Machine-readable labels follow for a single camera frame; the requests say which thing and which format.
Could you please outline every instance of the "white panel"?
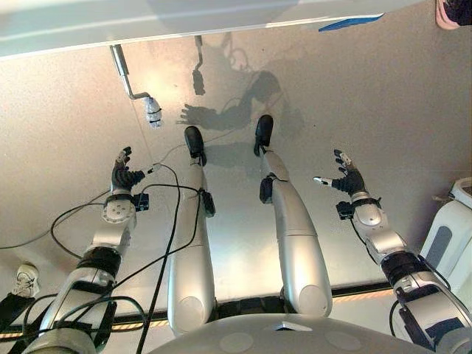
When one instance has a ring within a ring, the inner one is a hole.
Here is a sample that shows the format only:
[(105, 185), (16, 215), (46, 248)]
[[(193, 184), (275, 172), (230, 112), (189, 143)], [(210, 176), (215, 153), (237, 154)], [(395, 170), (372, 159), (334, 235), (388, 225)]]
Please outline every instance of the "white panel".
[(91, 0), (0, 5), (0, 56), (392, 11), (419, 0)]

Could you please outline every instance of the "black cable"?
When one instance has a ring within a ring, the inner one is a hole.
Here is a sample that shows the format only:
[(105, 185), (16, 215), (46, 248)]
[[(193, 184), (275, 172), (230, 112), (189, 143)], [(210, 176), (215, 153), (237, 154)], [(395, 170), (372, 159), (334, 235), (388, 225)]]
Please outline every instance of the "black cable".
[(31, 338), (35, 338), (37, 337), (39, 334), (42, 334), (42, 333), (45, 333), (45, 332), (49, 332), (50, 330), (52, 329), (45, 329), (45, 330), (37, 330), (31, 334), (27, 334), (27, 335), (22, 335), (22, 336), (18, 336), (18, 337), (11, 337), (11, 338), (0, 338), (0, 343), (8, 343), (10, 341), (23, 341), (25, 339), (31, 339)]
[(349, 221), (351, 222), (351, 226), (353, 227), (354, 232), (355, 232), (355, 235), (357, 236), (357, 238), (362, 242), (362, 244), (364, 244), (364, 246), (366, 246), (366, 251), (367, 251), (367, 254), (369, 255), (370, 259), (371, 259), (375, 264), (377, 264), (377, 262), (374, 260), (374, 257), (372, 257), (372, 255), (370, 254), (369, 249), (367, 248), (366, 243), (361, 239), (360, 234), (359, 234), (359, 233), (357, 232), (357, 230), (355, 229), (354, 223), (353, 223), (353, 219), (349, 219)]
[[(98, 196), (96, 196), (95, 198), (91, 199), (87, 204), (90, 204), (92, 203), (93, 201), (96, 201), (98, 198), (101, 198), (103, 197), (105, 194), (107, 194), (109, 192), (109, 190), (106, 190), (105, 192), (102, 192), (100, 193)], [(61, 223), (63, 223), (64, 221), (66, 221), (68, 218), (70, 218), (71, 216), (73, 216), (73, 214), (75, 214), (76, 212), (79, 212), (79, 210), (76, 210), (75, 212), (67, 215), (64, 219), (62, 219), (60, 222), (58, 222), (58, 224), (56, 226), (59, 226)], [(18, 247), (22, 247), (22, 246), (25, 246), (25, 245), (28, 245), (30, 243), (33, 243), (37, 240), (40, 240), (41, 238), (43, 238), (44, 236), (46, 236), (47, 234), (50, 233), (50, 229), (47, 229), (46, 231), (40, 233), (38, 236), (35, 236), (33, 237), (32, 239), (28, 240), (28, 241), (24, 241), (22, 243), (18, 243), (16, 245), (12, 245), (12, 246), (3, 246), (3, 247), (0, 247), (0, 249), (16, 249)]]
[[(142, 348), (145, 345), (146, 336), (147, 336), (148, 331), (149, 331), (150, 322), (151, 322), (151, 319), (153, 318), (154, 308), (155, 308), (156, 302), (157, 302), (157, 296), (159, 295), (159, 291), (161, 290), (162, 279), (164, 279), (164, 271), (165, 271), (165, 266), (167, 264), (167, 258), (169, 257), (169, 251), (170, 251), (170, 248), (172, 247), (172, 242), (173, 242), (174, 236), (176, 234), (177, 215), (178, 215), (178, 208), (180, 207), (181, 193), (180, 193), (180, 188), (178, 187), (178, 179), (177, 179), (177, 175), (175, 174), (175, 172), (174, 172), (174, 176), (176, 177), (177, 193), (178, 194), (177, 194), (176, 210), (174, 212), (174, 222), (173, 222), (173, 225), (172, 225), (172, 232), (170, 233), (169, 242), (167, 242), (167, 248), (165, 250), (164, 259), (162, 260), (161, 271), (159, 272), (159, 278), (157, 280), (156, 288), (154, 289), (154, 295), (153, 295), (153, 298), (151, 300), (149, 310), (147, 312), (147, 318), (146, 318), (146, 321), (144, 322), (144, 328), (142, 329), (141, 337), (139, 338), (138, 347), (136, 349), (136, 353), (138, 353), (138, 354), (141, 354)], [(152, 186), (152, 184), (150, 184), (149, 186), (146, 186), (141, 191), (141, 193), (143, 193), (150, 186)]]
[(67, 215), (69, 214), (70, 212), (73, 212), (77, 209), (82, 209), (83, 207), (87, 207), (89, 205), (101, 205), (103, 206), (103, 203), (85, 203), (85, 204), (82, 204), (82, 205), (79, 205), (79, 206), (75, 206), (74, 208), (72, 209), (69, 209), (67, 210), (66, 212), (63, 212), (61, 215), (59, 215), (51, 224), (51, 228), (49, 229), (49, 233), (51, 234), (51, 237), (52, 239), (54, 240), (54, 242), (57, 243), (57, 245), (59, 247), (62, 248), (62, 250), (64, 250), (65, 252), (69, 253), (71, 256), (77, 258), (77, 259), (80, 259), (82, 258), (81, 256), (79, 256), (78, 254), (75, 254), (73, 251), (69, 250), (68, 248), (66, 248), (57, 238), (56, 236), (54, 235), (54, 228), (56, 227), (56, 223), (58, 223), (59, 219), (62, 218), (64, 215)]
[[(169, 256), (171, 254), (174, 254), (178, 251), (181, 251), (182, 249), (185, 249), (186, 247), (188, 247), (195, 239), (195, 236), (196, 236), (196, 232), (197, 232), (197, 222), (198, 222), (198, 215), (199, 215), (199, 212), (200, 212), (200, 202), (201, 202), (201, 195), (200, 195), (200, 192), (198, 190), (196, 190), (195, 188), (192, 188), (192, 187), (188, 187), (188, 186), (181, 186), (181, 185), (173, 185), (173, 184), (149, 184), (147, 185), (142, 191), (141, 193), (143, 193), (148, 187), (173, 187), (173, 188), (184, 188), (184, 189), (188, 189), (188, 190), (193, 190), (194, 192), (197, 193), (197, 196), (198, 196), (198, 205), (197, 205), (197, 212), (195, 214), (195, 224), (194, 224), (194, 227), (193, 227), (193, 234), (192, 234), (192, 237), (190, 239), (190, 241), (188, 243), (186, 243), (185, 245), (179, 247), (178, 249), (174, 249), (173, 251), (171, 252), (166, 252), (165, 254), (163, 254), (161, 257), (159, 258), (156, 258), (155, 260), (152, 260), (151, 262), (149, 262), (148, 264), (144, 265), (143, 267), (141, 267), (140, 269), (138, 269), (137, 271), (133, 272), (132, 274), (128, 275), (127, 277), (125, 277), (123, 280), (119, 281), (112, 289), (110, 292), (108, 293), (105, 293), (103, 294), (101, 297), (104, 297), (104, 296), (107, 296), (109, 295), (114, 289), (118, 288), (119, 286), (121, 286), (123, 283), (127, 282), (129, 279), (131, 279), (132, 277), (135, 277), (137, 274), (141, 273), (142, 271), (144, 271), (145, 269), (151, 267), (153, 264), (157, 263), (158, 261), (160, 260), (163, 260), (166, 255)], [(82, 318), (82, 316), (86, 315), (89, 311), (91, 310), (91, 307), (87, 308), (85, 311), (83, 311), (75, 320), (74, 322), (77, 322), (79, 319)]]
[(437, 269), (435, 267), (433, 267), (433, 265), (430, 264), (430, 262), (427, 261), (426, 258), (423, 257), (421, 254), (418, 255), (418, 258), (420, 260), (422, 260), (433, 273), (435, 273), (439, 278), (441, 278), (441, 280), (444, 282), (446, 288), (449, 291), (451, 291), (451, 284), (449, 284), (448, 280), (440, 272), (438, 272)]
[(351, 226), (353, 227), (354, 229), (354, 232), (355, 232), (355, 235), (357, 236), (357, 238), (359, 239), (359, 241), (361, 241), (364, 246), (366, 245), (366, 243), (364, 242), (364, 240), (361, 239), (361, 236), (360, 234), (357, 232), (357, 230), (355, 229), (355, 226), (354, 226), (354, 223), (353, 223), (353, 219), (349, 219), (349, 221), (351, 222)]
[[(112, 330), (112, 333), (123, 333), (123, 332), (133, 332), (135, 330), (140, 330), (142, 329), (142, 326), (140, 327), (135, 327), (135, 328), (129, 328), (126, 330)], [(0, 343), (9, 343), (12, 341), (23, 341), (27, 339), (35, 339), (38, 337), (40, 334), (49, 332), (51, 330), (57, 330), (57, 328), (47, 328), (44, 330), (36, 330), (33, 333), (27, 334), (27, 335), (22, 335), (22, 336), (16, 336), (16, 337), (9, 337), (9, 338), (0, 338)], [(93, 329), (93, 330), (87, 330), (88, 333), (110, 333), (110, 330), (99, 330), (98, 328)]]
[(395, 338), (397, 337), (395, 335), (395, 330), (393, 329), (393, 313), (395, 311), (395, 308), (397, 307), (398, 305), (398, 300), (395, 300), (395, 302), (393, 303), (392, 307), (390, 308), (390, 314), (389, 314), (389, 326), (390, 326), (390, 333), (392, 334), (392, 336), (394, 336)]
[(129, 297), (129, 296), (110, 296), (110, 297), (103, 297), (103, 298), (100, 297), (96, 300), (86, 302), (86, 303), (84, 303), (80, 306), (77, 306), (76, 308), (73, 308), (72, 310), (70, 310), (64, 316), (62, 316), (60, 318), (60, 320), (56, 323), (55, 328), (63, 328), (64, 327), (63, 326), (64, 322), (66, 321), (67, 317), (72, 316), (74, 313), (82, 310), (83, 308), (87, 308), (89, 306), (93, 307), (93, 306), (95, 306), (97, 304), (101, 304), (103, 302), (113, 302), (113, 301), (119, 301), (119, 300), (127, 301), (127, 302), (130, 302), (131, 304), (133, 304), (134, 307), (138, 310), (139, 315), (142, 318), (142, 321), (144, 322), (146, 320), (146, 315), (145, 315), (144, 310), (142, 309), (141, 305), (135, 299), (133, 299), (132, 297)]
[(35, 299), (35, 301), (33, 301), (31, 304), (29, 304), (26, 312), (24, 313), (24, 318), (23, 318), (23, 325), (22, 325), (22, 331), (21, 331), (23, 333), (23, 335), (27, 334), (28, 317), (30, 316), (30, 312), (31, 312), (32, 308), (38, 302), (40, 302), (42, 299), (48, 299), (50, 297), (56, 297), (56, 296), (57, 296), (57, 294), (49, 294), (49, 295), (40, 296), (37, 299)]

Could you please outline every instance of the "metal rod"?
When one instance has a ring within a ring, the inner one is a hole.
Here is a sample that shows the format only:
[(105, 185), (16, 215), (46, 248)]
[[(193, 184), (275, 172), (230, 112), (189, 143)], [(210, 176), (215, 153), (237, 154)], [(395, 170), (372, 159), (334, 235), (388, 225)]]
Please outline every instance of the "metal rod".
[(111, 56), (113, 58), (113, 62), (118, 71), (118, 75), (121, 77), (121, 81), (123, 82), (123, 86), (125, 88), (125, 92), (132, 100), (139, 100), (141, 98), (150, 97), (147, 92), (141, 92), (139, 94), (134, 94), (133, 90), (131, 89), (130, 82), (128, 80), (128, 66), (126, 65), (125, 55), (123, 54), (123, 49), (121, 48), (121, 44), (116, 44), (114, 46), (110, 46)]

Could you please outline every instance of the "sneaker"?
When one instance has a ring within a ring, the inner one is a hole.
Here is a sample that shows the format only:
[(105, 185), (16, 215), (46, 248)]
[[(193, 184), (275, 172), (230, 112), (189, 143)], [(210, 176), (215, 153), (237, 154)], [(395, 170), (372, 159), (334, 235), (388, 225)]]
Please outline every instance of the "sneaker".
[(39, 272), (33, 265), (22, 264), (16, 272), (12, 294), (21, 297), (35, 297), (39, 293)]
[(436, 23), (444, 30), (455, 30), (472, 23), (471, 0), (436, 0)]

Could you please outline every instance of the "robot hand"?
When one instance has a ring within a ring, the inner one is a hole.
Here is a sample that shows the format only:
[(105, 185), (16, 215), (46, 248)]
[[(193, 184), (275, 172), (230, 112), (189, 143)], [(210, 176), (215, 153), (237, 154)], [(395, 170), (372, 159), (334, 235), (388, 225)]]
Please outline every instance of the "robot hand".
[(353, 160), (340, 150), (334, 150), (334, 155), (336, 156), (336, 162), (341, 165), (339, 170), (343, 172), (344, 177), (338, 179), (313, 177), (313, 180), (325, 186), (346, 192), (350, 196), (357, 192), (366, 192), (362, 175), (354, 165)]
[(126, 166), (130, 161), (131, 147), (125, 147), (118, 154), (115, 160), (115, 165), (111, 171), (111, 189), (131, 191), (131, 188), (138, 184), (145, 174), (142, 171), (130, 172), (129, 167)]

